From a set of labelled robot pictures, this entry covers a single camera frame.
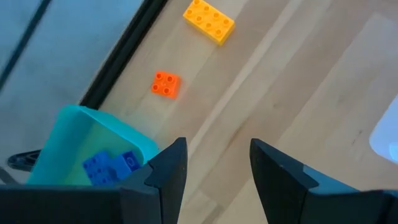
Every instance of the orange lego brick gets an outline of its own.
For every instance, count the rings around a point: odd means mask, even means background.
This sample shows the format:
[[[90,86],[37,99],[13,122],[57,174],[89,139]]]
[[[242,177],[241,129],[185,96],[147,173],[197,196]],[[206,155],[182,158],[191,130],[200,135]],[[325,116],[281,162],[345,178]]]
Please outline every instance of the orange lego brick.
[[[203,0],[193,0],[183,16],[218,45],[223,45],[235,28],[235,21]]]
[[[153,93],[176,99],[181,78],[168,72],[156,72],[151,91]]]

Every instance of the wooden floor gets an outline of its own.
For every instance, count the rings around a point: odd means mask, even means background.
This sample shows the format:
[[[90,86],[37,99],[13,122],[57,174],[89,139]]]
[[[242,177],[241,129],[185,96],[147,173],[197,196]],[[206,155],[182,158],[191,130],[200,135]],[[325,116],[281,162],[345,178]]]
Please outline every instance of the wooden floor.
[[[249,166],[260,138],[361,190],[398,189],[369,135],[398,94],[395,0],[209,0],[236,21],[224,46],[169,0],[103,110],[160,147],[188,140],[179,223],[266,223]],[[150,92],[156,70],[183,80]]]

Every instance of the plastic container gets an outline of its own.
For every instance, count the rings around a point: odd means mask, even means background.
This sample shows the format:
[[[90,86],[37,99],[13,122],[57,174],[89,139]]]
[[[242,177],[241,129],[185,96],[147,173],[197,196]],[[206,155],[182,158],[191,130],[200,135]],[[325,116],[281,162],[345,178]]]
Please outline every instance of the plastic container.
[[[159,152],[153,140],[114,116],[67,106],[58,115],[27,184],[91,185],[82,163],[103,150],[111,157],[133,151],[140,165]]]

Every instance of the teal plastic bin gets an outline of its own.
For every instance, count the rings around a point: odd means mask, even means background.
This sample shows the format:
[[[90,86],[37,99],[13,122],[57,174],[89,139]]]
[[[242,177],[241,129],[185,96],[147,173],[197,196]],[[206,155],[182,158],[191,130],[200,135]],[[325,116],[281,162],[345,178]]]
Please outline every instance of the teal plastic bin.
[[[159,152],[153,140],[114,116],[71,105],[58,115],[27,184],[91,185],[82,163],[103,150],[111,157],[133,151],[141,165]]]

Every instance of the yellow lego brick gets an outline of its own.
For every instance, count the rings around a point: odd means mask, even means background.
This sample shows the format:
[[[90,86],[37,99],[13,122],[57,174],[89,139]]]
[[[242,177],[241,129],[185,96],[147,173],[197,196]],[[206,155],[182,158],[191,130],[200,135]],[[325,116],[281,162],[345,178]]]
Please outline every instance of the yellow lego brick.
[[[183,16],[218,45],[223,45],[235,28],[235,21],[203,0],[193,0]]]

